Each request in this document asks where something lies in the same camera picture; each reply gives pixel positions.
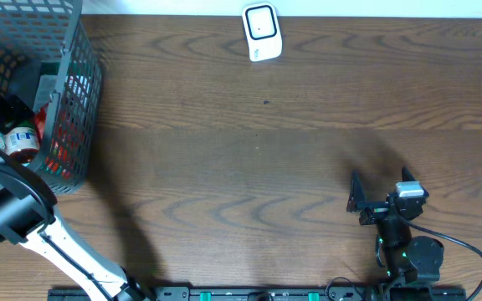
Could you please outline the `green glove package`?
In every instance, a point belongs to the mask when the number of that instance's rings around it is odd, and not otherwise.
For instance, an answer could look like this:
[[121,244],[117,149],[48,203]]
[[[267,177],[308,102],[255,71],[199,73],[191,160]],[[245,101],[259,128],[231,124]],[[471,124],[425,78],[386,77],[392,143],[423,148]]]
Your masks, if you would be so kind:
[[42,62],[38,88],[34,99],[33,112],[38,113],[51,101],[51,94],[55,90],[60,63]]

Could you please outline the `green lid spice jar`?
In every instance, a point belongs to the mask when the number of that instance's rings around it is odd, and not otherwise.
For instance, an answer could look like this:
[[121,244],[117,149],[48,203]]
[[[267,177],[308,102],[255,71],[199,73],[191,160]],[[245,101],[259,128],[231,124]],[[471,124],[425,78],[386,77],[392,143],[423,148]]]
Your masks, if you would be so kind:
[[4,152],[19,163],[28,164],[39,153],[40,143],[35,124],[26,120],[3,136]]

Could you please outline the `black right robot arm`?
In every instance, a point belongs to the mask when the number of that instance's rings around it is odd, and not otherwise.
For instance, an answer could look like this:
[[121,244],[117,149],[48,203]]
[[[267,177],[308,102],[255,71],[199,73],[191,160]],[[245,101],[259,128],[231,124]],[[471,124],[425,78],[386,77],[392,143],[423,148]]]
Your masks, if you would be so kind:
[[411,233],[412,220],[423,214],[428,197],[407,168],[402,168],[402,180],[383,201],[369,201],[359,174],[351,174],[346,210],[357,212],[362,226],[377,227],[377,262],[400,285],[430,284],[440,279],[444,245],[437,239]]

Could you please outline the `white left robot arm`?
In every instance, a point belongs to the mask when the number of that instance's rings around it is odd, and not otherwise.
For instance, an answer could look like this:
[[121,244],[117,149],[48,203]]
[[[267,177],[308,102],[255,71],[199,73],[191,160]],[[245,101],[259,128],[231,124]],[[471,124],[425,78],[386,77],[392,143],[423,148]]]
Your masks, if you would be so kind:
[[[0,95],[0,133],[33,117],[14,94]],[[102,257],[64,220],[47,182],[0,150],[0,242],[19,244],[48,259],[71,277],[92,300],[154,300],[117,263]]]

